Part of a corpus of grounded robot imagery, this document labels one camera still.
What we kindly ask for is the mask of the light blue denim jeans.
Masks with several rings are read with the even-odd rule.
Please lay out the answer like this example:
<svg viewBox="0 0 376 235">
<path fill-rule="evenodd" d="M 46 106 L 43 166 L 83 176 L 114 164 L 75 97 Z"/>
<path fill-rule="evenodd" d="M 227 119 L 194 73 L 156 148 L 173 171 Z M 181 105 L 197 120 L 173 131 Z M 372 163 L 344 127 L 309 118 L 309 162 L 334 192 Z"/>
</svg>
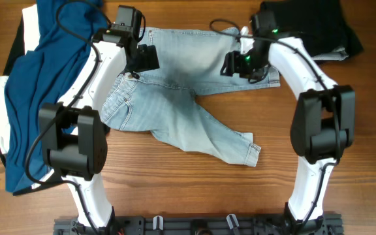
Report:
<svg viewBox="0 0 376 235">
<path fill-rule="evenodd" d="M 222 76 L 228 52 L 239 50 L 231 27 L 227 35 L 195 29 L 149 27 L 142 44 L 157 49 L 159 68 L 120 74 L 103 104 L 101 120 L 118 131 L 149 131 L 183 151 L 213 155 L 233 165 L 257 165 L 260 146 L 252 133 L 234 131 L 196 103 L 197 96 L 278 87 L 279 73 L 266 67 L 262 81 Z"/>
</svg>

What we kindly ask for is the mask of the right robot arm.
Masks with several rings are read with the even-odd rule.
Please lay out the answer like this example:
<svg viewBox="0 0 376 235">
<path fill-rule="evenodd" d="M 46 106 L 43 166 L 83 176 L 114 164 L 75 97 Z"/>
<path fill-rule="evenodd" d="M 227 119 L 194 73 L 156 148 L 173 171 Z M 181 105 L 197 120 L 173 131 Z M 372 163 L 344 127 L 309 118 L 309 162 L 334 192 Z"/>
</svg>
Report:
<svg viewBox="0 0 376 235">
<path fill-rule="evenodd" d="M 274 227 L 280 234 L 333 233 L 322 202 L 333 169 L 354 140 L 355 92 L 329 78 L 301 38 L 279 29 L 273 12 L 252 15 L 250 24 L 233 36 L 240 49 L 225 56 L 220 73 L 237 74 L 252 83 L 274 68 L 297 100 L 290 142 L 298 169 L 292 195 Z"/>
</svg>

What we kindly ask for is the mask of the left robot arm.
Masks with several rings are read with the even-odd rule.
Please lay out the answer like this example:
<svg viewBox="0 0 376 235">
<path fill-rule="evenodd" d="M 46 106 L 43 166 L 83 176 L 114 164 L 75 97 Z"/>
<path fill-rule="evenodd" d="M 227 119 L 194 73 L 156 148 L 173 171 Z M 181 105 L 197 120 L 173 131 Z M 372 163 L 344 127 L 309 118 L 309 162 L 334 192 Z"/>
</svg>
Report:
<svg viewBox="0 0 376 235">
<path fill-rule="evenodd" d="M 156 48 L 140 44 L 145 16 L 136 8 L 120 5 L 115 22 L 100 28 L 87 40 L 90 55 L 70 89 L 56 104 L 39 111 L 42 158 L 52 170 L 37 188 L 68 184 L 78 208 L 70 228 L 55 224 L 55 233 L 116 234 L 114 208 L 109 203 L 101 170 L 108 146 L 99 112 L 116 77 L 122 72 L 159 68 Z"/>
</svg>

